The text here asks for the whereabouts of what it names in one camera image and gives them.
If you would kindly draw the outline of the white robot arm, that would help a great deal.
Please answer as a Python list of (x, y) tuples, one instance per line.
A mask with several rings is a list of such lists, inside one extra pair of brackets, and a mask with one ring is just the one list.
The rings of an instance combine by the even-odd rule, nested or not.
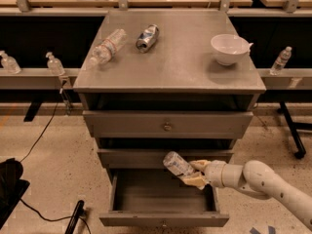
[(218, 188), (233, 188), (258, 199), (274, 198), (312, 230), (312, 197), (284, 181), (266, 164), (251, 160), (245, 165), (223, 161), (197, 160), (189, 162), (195, 170), (182, 181), (202, 189), (209, 184)]

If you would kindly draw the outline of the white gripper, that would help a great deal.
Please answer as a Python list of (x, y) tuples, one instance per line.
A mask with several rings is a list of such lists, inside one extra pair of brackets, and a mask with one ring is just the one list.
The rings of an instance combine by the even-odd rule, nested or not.
[(195, 160), (190, 161), (189, 164), (197, 171), (204, 172), (205, 178), (201, 175), (198, 176), (186, 176), (182, 181), (189, 186), (197, 187), (203, 190), (206, 184), (212, 187), (223, 188), (222, 171), (226, 165), (223, 161), (208, 161), (208, 160)]

